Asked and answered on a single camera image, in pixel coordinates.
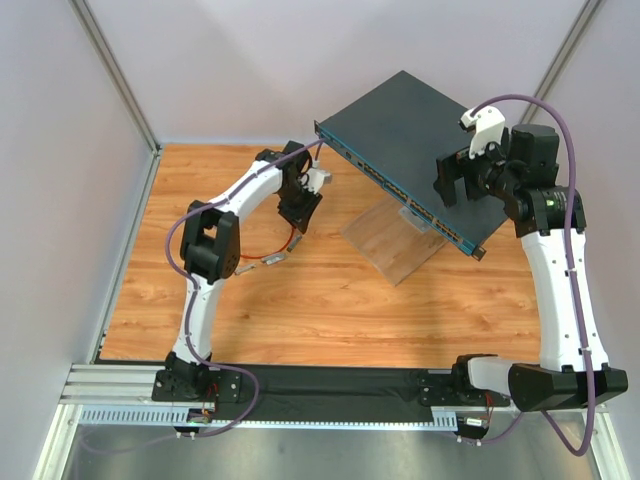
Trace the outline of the silver transceiver module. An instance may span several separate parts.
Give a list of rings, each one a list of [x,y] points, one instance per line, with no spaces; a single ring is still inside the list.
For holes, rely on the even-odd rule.
[[[235,271],[234,274],[236,276],[238,275],[242,275],[244,273],[247,273],[253,269],[255,269],[257,267],[257,265],[255,263],[251,263],[251,264],[246,264],[246,265],[242,265],[242,266],[238,266]]]
[[[261,262],[265,265],[273,265],[284,261],[287,258],[287,254],[284,252],[277,252],[268,256],[265,256],[261,259]]]

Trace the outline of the dark blue network switch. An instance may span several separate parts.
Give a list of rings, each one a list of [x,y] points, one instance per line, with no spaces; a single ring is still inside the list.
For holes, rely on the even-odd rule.
[[[465,107],[401,70],[328,118],[319,139],[464,254],[481,260],[507,217],[500,200],[470,201],[457,181],[448,208],[434,188],[437,159],[470,144],[458,125]]]

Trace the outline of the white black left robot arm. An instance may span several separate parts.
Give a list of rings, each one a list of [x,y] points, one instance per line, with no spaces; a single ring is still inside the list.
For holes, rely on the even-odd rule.
[[[216,402],[225,366],[211,360],[211,331],[226,280],[241,259],[240,229],[270,196],[293,232],[307,231],[331,175],[317,154],[295,141],[283,150],[259,152],[248,170],[225,192],[193,201],[169,232],[182,234],[179,254],[166,256],[186,280],[178,337],[156,374],[152,398],[160,402]]]

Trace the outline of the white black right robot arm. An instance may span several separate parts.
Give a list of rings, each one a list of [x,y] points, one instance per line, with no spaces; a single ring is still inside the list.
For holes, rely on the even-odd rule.
[[[627,373],[610,365],[593,317],[581,199],[555,182],[554,129],[500,127],[481,156],[468,134],[445,121],[369,127],[324,122],[316,133],[469,255],[478,255],[486,239],[513,220],[533,275],[539,359],[530,364],[495,354],[462,355],[448,377],[452,395],[494,392],[532,412],[590,407],[627,391]]]

